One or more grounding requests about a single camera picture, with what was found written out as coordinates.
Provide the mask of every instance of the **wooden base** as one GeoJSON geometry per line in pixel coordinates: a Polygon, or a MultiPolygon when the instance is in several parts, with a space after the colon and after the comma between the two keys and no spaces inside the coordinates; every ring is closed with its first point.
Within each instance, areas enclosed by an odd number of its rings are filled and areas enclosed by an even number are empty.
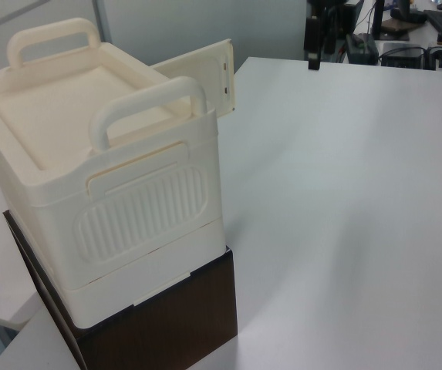
{"type": "Polygon", "coordinates": [[[77,328],[9,211],[34,284],[81,369],[186,369],[238,333],[232,252],[147,301],[77,328]]]}

